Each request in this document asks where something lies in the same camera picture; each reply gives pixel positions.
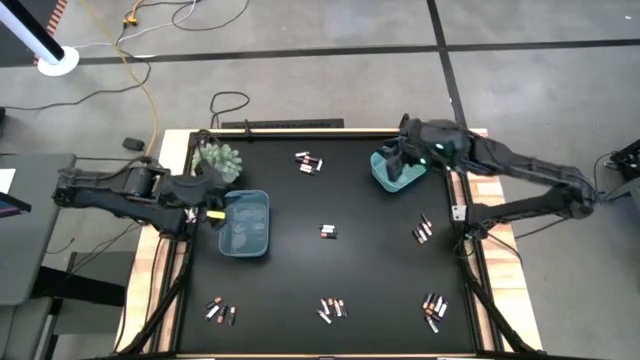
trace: black tabletop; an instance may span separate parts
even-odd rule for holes
[[[29,214],[0,219],[0,305],[29,298],[58,217],[58,169],[74,163],[71,154],[0,156],[0,169],[16,169],[9,195],[31,205]]]
[[[254,259],[224,256],[217,233],[201,226],[185,292],[181,353],[425,354],[473,351],[463,279],[452,251],[445,177],[433,172],[397,194],[371,175],[380,139],[220,139],[240,150],[244,189],[268,193],[269,252]],[[298,170],[294,153],[323,157],[322,171]],[[419,246],[411,230],[420,213],[434,237]],[[320,238],[319,224],[338,229]],[[449,308],[434,334],[424,321],[426,292]],[[207,322],[205,304],[222,296],[237,306],[235,326]],[[346,302],[348,319],[326,324],[321,297]]]

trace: blue plastic bin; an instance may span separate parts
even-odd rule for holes
[[[424,175],[426,172],[427,168],[424,165],[405,165],[398,180],[391,182],[387,176],[387,159],[383,158],[382,155],[377,152],[371,155],[371,173],[380,185],[390,193],[400,191],[400,189],[411,184],[412,181]]]
[[[218,248],[226,256],[257,257],[269,248],[269,196],[260,190],[225,195],[227,219],[220,229]]]

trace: wooden table edge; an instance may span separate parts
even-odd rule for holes
[[[172,174],[182,174],[189,135],[199,129],[169,129],[164,133],[162,147],[158,161],[160,164],[171,170]],[[471,129],[472,131],[487,136],[486,129]],[[221,134],[242,134],[244,129],[214,129],[212,132]],[[348,133],[348,132],[394,132],[394,128],[350,128],[350,129],[255,129],[253,133]],[[504,202],[502,187],[497,177],[480,177],[469,174],[472,196],[474,202],[501,203]],[[457,175],[453,176],[453,185],[458,204],[464,203],[462,198],[461,183]],[[516,247],[513,231],[509,225],[500,225],[494,228],[492,234],[500,237],[508,244]],[[155,266],[155,276],[153,284],[151,280],[151,265],[158,245],[158,233],[151,226],[146,226],[141,235],[136,251],[136,257],[131,272],[129,287],[127,288],[127,311],[126,326],[118,350],[126,347],[140,331],[146,318],[153,312],[157,305],[157,297],[160,292],[164,269],[167,261],[168,246],[160,244],[160,251]],[[177,271],[182,263],[182,252],[184,245],[179,245],[176,252],[174,272],[172,280],[177,275]],[[482,242],[485,251],[485,258],[491,282],[494,301],[511,326],[516,330],[525,342],[534,348],[541,349],[540,337],[537,324],[533,314],[533,308],[529,299],[524,273],[518,259],[506,249],[497,246],[487,240]],[[475,257],[470,257],[474,271],[477,270]],[[152,289],[149,309],[147,300],[149,290]],[[482,305],[476,299],[476,309],[480,320],[480,329],[485,349],[493,349],[491,332],[487,314]],[[171,335],[175,325],[176,301],[174,300],[167,310],[158,346],[159,351],[168,351],[171,345]]]

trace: green plant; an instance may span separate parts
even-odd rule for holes
[[[191,160],[192,169],[195,169],[202,159],[209,162],[213,167],[222,173],[222,180],[230,184],[240,175],[242,171],[242,159],[238,156],[238,150],[233,150],[229,145],[207,144],[196,149]]]

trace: gray floor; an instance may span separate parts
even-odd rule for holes
[[[121,14],[133,2],[91,4],[117,35]],[[220,23],[242,4],[203,1],[187,23]],[[640,38],[640,5],[635,1],[440,0],[438,8],[450,44]],[[167,22],[172,11],[142,10],[139,27]],[[56,38],[67,45],[104,41],[76,0],[69,2]],[[186,33],[167,27],[125,42],[124,48],[153,55],[434,43],[422,0],[253,0],[243,17],[222,30]],[[81,54],[114,55],[101,46],[82,48]],[[488,128],[492,137],[516,151],[576,165],[592,177],[597,156],[640,135],[638,47],[454,53],[451,59],[469,126]],[[135,68],[142,73],[142,65]],[[56,79],[46,79],[32,67],[5,68],[0,69],[0,83],[2,104],[36,106],[131,81],[120,65],[92,65]],[[395,126],[404,112],[423,119],[452,117],[437,54],[157,63],[149,90],[161,130],[206,127],[210,97],[224,90],[244,91],[252,102],[223,115],[223,121],[343,117],[348,127],[371,127]],[[151,134],[149,106],[136,90],[76,107],[9,115],[2,152],[131,156],[120,147],[122,139],[148,139]],[[599,168],[598,176],[605,189],[620,183],[610,170]],[[503,186],[509,200],[543,191],[511,179],[503,179]],[[519,242],[546,350],[637,358],[639,216],[630,201],[621,200],[600,206],[586,220],[565,222]],[[515,232],[548,220],[517,223]],[[126,221],[97,210],[64,210],[50,249],[75,237],[72,249],[89,251],[126,226]],[[133,251],[136,238],[134,232],[112,249]],[[45,262],[63,268],[67,258],[65,252]],[[67,337],[56,357],[103,354],[112,341],[113,334]]]

